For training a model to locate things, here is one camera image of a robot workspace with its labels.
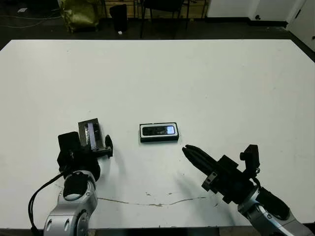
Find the black device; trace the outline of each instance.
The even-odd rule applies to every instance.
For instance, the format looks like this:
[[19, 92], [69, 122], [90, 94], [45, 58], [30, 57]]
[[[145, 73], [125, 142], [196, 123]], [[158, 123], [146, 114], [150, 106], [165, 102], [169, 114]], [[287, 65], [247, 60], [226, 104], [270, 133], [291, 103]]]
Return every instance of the black device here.
[[140, 142], [177, 141], [179, 133], [177, 124], [149, 123], [140, 124]]

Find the chair leg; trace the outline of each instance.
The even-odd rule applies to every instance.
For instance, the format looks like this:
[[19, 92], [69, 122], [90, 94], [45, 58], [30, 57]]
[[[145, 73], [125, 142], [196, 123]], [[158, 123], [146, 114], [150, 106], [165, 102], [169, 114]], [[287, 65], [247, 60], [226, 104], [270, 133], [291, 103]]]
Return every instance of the chair leg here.
[[153, 22], [152, 9], [150, 8], [151, 23]]
[[141, 30], [140, 30], [140, 38], [142, 38], [142, 32], [143, 32], [143, 24], [144, 24], [144, 16], [146, 14], [146, 8], [142, 8], [142, 20], [141, 20]]
[[205, 0], [203, 7], [202, 7], [201, 18], [203, 18], [203, 13], [205, 12], [205, 8], [206, 8], [206, 3], [207, 3], [207, 0]]
[[189, 21], [189, 5], [190, 5], [190, 0], [188, 0], [188, 3], [187, 3], [186, 29], [188, 28], [188, 21]]

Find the crack on table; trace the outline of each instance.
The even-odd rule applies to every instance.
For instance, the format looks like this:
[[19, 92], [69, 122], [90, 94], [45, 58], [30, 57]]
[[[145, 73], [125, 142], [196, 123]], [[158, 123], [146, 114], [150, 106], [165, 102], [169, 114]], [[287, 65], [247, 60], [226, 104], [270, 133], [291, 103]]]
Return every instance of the crack on table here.
[[122, 203], [122, 204], [131, 204], [131, 205], [138, 205], [138, 206], [149, 206], [149, 207], [162, 207], [162, 206], [171, 206], [175, 205], [177, 203], [185, 202], [185, 201], [192, 201], [196, 199], [206, 199], [206, 197], [197, 197], [197, 198], [187, 198], [187, 199], [182, 199], [173, 203], [159, 203], [159, 204], [141, 204], [141, 203], [129, 203], [129, 202], [124, 202], [124, 201], [118, 201], [114, 199], [109, 199], [109, 198], [97, 198], [100, 200], [106, 200], [110, 202], [116, 202], [116, 203]]

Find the chair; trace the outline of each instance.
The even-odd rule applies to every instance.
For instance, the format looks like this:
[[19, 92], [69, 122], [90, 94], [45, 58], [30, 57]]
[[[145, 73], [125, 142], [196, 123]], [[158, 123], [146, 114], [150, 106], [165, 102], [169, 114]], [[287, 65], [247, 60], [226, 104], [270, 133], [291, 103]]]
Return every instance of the chair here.
[[[188, 25], [189, 2], [190, 2], [190, 0], [188, 0], [188, 3], [187, 3], [186, 28]], [[144, 24], [144, 17], [146, 14], [146, 8], [150, 9], [151, 21], [152, 21], [152, 9], [172, 12], [172, 19], [174, 18], [174, 13], [177, 11], [178, 12], [177, 19], [179, 19], [180, 15], [181, 15], [181, 9], [182, 9], [183, 3], [184, 3], [184, 0], [141, 0], [142, 23], [141, 23], [141, 30], [140, 30], [140, 38], [142, 38], [143, 24]]]

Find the white table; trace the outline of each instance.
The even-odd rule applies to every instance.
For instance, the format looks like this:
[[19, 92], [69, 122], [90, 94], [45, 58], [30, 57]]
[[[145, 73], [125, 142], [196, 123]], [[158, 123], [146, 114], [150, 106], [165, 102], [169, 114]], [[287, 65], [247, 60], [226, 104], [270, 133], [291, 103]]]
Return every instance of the white table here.
[[[100, 199], [90, 228], [248, 225], [202, 189], [185, 144], [241, 170], [258, 144], [262, 185], [315, 219], [315, 65], [290, 40], [13, 40], [0, 79], [0, 228], [30, 227], [30, 196], [58, 173], [57, 136], [91, 118], [114, 143], [97, 194], [128, 204]], [[139, 143], [146, 122], [177, 122], [178, 143]], [[39, 228], [62, 184], [37, 196]]]

